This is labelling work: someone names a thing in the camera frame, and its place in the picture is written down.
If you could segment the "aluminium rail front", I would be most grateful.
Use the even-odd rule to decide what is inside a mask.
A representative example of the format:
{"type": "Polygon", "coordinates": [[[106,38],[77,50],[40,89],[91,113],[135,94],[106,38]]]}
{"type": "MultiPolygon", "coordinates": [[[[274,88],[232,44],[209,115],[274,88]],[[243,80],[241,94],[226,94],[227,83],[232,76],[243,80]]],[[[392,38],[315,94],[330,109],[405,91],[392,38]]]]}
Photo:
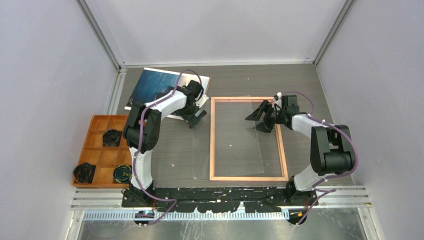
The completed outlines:
{"type": "Polygon", "coordinates": [[[134,196],[128,189],[118,188],[79,188],[76,190],[71,209],[100,210],[121,208],[158,208],[165,210],[176,202],[181,210],[186,205],[191,211],[200,205],[227,205],[226,211],[251,205],[256,207],[301,208],[315,203],[324,208],[369,208],[371,201],[364,186],[321,186],[317,192],[297,193],[286,197],[282,187],[157,187],[156,197],[134,196]]]}

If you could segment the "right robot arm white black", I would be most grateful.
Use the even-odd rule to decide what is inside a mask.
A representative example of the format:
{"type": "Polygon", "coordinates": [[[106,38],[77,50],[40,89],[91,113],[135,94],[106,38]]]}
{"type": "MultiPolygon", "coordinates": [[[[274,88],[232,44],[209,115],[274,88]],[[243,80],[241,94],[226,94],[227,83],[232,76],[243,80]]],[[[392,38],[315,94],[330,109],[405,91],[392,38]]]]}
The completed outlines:
{"type": "Polygon", "coordinates": [[[285,200],[299,205],[310,198],[316,187],[328,179],[346,175],[356,167],[357,156],[346,125],[332,125],[302,112],[294,92],[280,92],[272,101],[263,100],[247,121],[255,121],[255,129],[270,133],[275,125],[301,133],[310,139],[310,164],[292,176],[285,186],[285,200]]]}

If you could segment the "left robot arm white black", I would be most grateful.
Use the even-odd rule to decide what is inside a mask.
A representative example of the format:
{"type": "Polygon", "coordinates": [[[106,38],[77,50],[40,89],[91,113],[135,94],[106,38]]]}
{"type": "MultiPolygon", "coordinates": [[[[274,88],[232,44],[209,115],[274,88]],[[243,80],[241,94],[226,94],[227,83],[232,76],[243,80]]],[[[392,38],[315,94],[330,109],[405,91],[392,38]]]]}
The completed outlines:
{"type": "Polygon", "coordinates": [[[141,207],[148,207],[154,199],[149,189],[153,184],[151,174],[152,153],[160,137],[161,123],[176,114],[194,128],[207,114],[198,102],[204,95],[203,86],[194,80],[188,85],[175,86],[154,101],[133,103],[123,129],[123,137],[132,157],[130,191],[141,207]]]}

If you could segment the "clear acrylic sheet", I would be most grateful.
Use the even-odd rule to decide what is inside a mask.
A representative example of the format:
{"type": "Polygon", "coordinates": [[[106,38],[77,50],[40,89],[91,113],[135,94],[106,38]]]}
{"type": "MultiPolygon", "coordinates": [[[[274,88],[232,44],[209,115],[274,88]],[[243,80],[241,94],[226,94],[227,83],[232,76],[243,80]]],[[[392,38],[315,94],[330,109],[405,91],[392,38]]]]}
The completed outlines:
{"type": "Polygon", "coordinates": [[[192,130],[192,177],[210,178],[211,117],[215,116],[214,173],[217,177],[247,177],[264,173],[258,134],[250,102],[217,102],[215,111],[207,102],[207,115],[192,130]]]}

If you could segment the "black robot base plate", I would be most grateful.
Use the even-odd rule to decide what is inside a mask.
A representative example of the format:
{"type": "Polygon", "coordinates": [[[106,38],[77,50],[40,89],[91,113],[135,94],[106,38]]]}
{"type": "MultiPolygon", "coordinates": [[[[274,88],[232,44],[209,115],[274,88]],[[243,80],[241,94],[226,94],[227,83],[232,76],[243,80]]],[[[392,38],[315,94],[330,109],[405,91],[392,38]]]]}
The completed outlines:
{"type": "Polygon", "coordinates": [[[153,198],[141,198],[124,188],[122,207],[152,208],[159,212],[193,213],[208,211],[234,213],[243,207],[246,213],[274,213],[282,207],[305,210],[317,198],[315,191],[294,192],[284,187],[156,187],[150,189],[153,198]]]}

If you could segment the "landscape photo print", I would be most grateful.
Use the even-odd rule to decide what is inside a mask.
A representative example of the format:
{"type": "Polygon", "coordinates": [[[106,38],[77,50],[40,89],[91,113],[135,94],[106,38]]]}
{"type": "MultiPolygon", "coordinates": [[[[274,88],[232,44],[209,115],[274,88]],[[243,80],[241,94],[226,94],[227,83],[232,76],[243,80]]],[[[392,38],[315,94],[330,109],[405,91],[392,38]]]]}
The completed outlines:
{"type": "MultiPolygon", "coordinates": [[[[155,68],[145,67],[140,75],[138,82],[136,83],[127,104],[124,109],[129,111],[132,108],[133,103],[149,103],[156,99],[168,94],[173,90],[177,78],[178,72],[161,70],[155,68]]],[[[178,82],[178,86],[187,86],[191,80],[201,83],[203,87],[203,94],[207,95],[207,90],[210,85],[211,78],[208,76],[196,76],[184,72],[178,82]]]]}

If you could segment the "orange compartment tray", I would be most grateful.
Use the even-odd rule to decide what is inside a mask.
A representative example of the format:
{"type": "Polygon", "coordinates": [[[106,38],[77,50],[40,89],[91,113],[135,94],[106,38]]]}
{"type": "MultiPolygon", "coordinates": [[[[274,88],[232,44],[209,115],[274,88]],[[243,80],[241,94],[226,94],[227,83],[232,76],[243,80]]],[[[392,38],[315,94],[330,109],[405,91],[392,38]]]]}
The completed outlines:
{"type": "Polygon", "coordinates": [[[131,166],[132,159],[126,140],[122,137],[118,146],[105,146],[103,135],[115,129],[123,131],[127,114],[93,115],[88,127],[78,165],[88,163],[94,166],[93,178],[88,183],[79,183],[73,179],[71,185],[77,188],[124,189],[127,183],[119,183],[114,178],[117,166],[131,166]]]}

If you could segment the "pink wooden picture frame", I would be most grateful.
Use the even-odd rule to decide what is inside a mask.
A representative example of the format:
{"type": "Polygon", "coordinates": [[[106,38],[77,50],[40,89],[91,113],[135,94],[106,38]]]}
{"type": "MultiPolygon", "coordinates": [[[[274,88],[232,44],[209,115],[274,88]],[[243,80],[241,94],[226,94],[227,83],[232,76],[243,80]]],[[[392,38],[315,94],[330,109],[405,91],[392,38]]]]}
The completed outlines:
{"type": "Polygon", "coordinates": [[[272,102],[271,96],[214,96],[210,98],[210,145],[209,145],[209,180],[213,182],[288,182],[289,174],[284,151],[282,130],[279,125],[274,127],[278,147],[279,164],[282,176],[216,176],[215,175],[215,133],[216,133],[216,103],[261,103],[272,102]]]}

